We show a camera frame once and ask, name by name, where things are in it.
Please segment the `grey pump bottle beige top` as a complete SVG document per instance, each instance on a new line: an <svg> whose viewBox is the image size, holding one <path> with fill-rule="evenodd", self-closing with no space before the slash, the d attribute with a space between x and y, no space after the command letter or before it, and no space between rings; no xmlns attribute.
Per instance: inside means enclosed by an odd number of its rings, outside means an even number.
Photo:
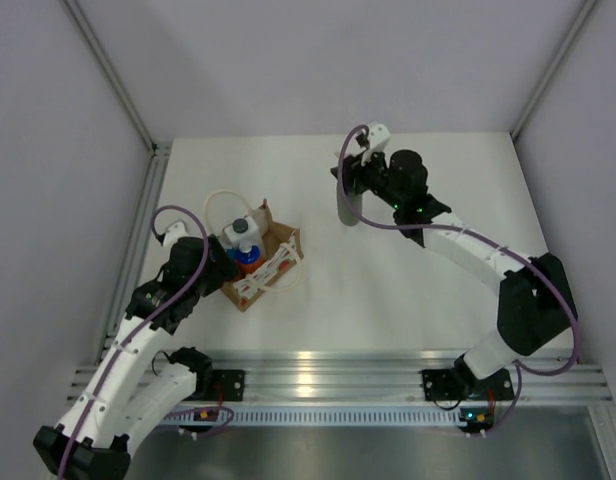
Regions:
<svg viewBox="0 0 616 480"><path fill-rule="evenodd" d="M341 223L347 227L356 226L363 210L364 191L354 181L343 179L337 183L337 212Z"/></svg>

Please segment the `orange bottle blue pump top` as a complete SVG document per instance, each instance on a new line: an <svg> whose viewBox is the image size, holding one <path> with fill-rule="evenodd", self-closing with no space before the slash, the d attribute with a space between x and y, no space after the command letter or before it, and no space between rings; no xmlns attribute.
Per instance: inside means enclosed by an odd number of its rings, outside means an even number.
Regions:
<svg viewBox="0 0 616 480"><path fill-rule="evenodd" d="M251 275L263 265L265 258L257 244L244 241L237 249L236 262L243 275Z"/></svg>

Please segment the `white bottle grey cap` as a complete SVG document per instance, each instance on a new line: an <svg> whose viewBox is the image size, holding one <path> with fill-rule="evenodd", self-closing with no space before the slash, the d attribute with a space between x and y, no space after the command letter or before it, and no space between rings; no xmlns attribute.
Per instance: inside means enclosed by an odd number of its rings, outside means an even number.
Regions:
<svg viewBox="0 0 616 480"><path fill-rule="evenodd" d="M261 252L264 251L261 231L250 215L235 219L223 229L223 233L234 249L238 249L244 242L250 242L256 245Z"/></svg>

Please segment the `burlap watermelon canvas bag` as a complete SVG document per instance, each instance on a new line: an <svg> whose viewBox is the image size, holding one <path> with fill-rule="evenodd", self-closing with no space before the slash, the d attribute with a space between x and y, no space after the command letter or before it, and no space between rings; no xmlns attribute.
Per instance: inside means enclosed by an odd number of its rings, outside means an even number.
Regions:
<svg viewBox="0 0 616 480"><path fill-rule="evenodd" d="M220 229L209 230L237 267L236 276L224 283L222 293L241 312L266 293L286 293L296 288L304 274L300 230L273 219L266 201L252 206L241 194L217 190L204 202L204 219L211 222L211 202L219 196L237 198L245 214Z"/></svg>

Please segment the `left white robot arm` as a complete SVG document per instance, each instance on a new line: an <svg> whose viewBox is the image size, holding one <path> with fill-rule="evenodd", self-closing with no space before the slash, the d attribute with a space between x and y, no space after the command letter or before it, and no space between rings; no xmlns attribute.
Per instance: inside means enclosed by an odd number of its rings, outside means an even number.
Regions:
<svg viewBox="0 0 616 480"><path fill-rule="evenodd" d="M151 383L148 367L201 298L238 273L214 235L175 241L157 276L132 294L113 345L73 406L33 446L59 479L122 479L139 446L185 400L220 398L211 358L194 347L167 355Z"/></svg>

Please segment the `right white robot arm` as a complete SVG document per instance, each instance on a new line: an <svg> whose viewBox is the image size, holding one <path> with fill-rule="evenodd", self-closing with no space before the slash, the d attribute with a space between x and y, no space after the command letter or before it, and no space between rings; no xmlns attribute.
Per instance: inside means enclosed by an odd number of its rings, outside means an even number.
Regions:
<svg viewBox="0 0 616 480"><path fill-rule="evenodd" d="M370 192L392 207L390 229L452 261L496 295L494 329L452 368L460 394L478 396L494 373L509 363L520 364L565 331L573 335L572 353L551 373L560 375L576 364L577 312L558 257L523 255L473 230L430 193L428 171L412 150L399 150L390 157L381 152L341 152L331 173L338 181L342 222L354 225L365 219L362 196Z"/></svg>

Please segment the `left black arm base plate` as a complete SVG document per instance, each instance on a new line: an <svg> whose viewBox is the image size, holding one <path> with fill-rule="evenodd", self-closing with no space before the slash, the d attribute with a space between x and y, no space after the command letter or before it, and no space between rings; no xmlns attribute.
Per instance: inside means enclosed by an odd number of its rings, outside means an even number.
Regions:
<svg viewBox="0 0 616 480"><path fill-rule="evenodd" d="M208 391L208 399L217 403L242 402L245 380L246 372L244 370L214 370Z"/></svg>

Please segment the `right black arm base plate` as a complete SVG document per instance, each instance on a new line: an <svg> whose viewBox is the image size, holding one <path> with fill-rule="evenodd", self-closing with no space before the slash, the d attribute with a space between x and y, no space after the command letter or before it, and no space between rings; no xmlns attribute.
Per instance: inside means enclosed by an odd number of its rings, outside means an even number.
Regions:
<svg viewBox="0 0 616 480"><path fill-rule="evenodd" d="M460 374L454 368L425 369L421 376L424 398L428 402L487 401L489 394L496 401L511 401L515 397L506 369L481 380Z"/></svg>

